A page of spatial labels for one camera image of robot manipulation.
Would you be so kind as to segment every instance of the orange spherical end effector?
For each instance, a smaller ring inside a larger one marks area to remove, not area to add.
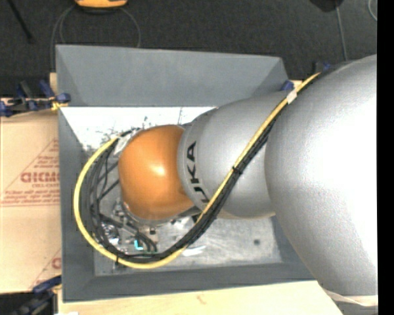
[[[152,221],[168,219],[193,206],[177,170],[184,129],[157,126],[138,132],[118,160],[124,203],[132,214]]]

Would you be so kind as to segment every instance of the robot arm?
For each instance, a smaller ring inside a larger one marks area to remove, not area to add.
[[[298,96],[269,93],[215,108],[185,126],[134,134],[118,163],[127,213],[138,225],[201,213],[171,248],[141,257],[112,252],[112,259],[133,268],[163,266],[216,217],[276,215],[331,298],[378,306],[376,56],[306,83]],[[79,229],[88,239],[81,223]],[[91,236],[88,242],[97,244]]]

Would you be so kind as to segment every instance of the dark carpet floor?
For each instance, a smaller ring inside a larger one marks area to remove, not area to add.
[[[7,0],[0,0],[0,96],[51,69],[51,37],[72,0],[14,0],[35,37],[29,44]],[[314,61],[337,64],[377,53],[378,0],[130,0],[126,10],[90,15],[73,10],[56,42],[248,53],[283,58],[303,79]],[[0,314],[29,295],[0,296]]]

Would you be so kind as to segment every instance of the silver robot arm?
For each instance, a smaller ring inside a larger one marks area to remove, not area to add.
[[[364,309],[378,307],[376,64],[376,56],[354,61],[307,87],[277,117],[219,214],[275,214],[327,294]],[[241,100],[186,127],[177,164],[195,206],[205,207],[281,98]]]

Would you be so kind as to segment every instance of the cardboard sheet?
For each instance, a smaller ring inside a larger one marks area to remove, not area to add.
[[[0,293],[61,274],[59,176],[56,112],[0,120]]]

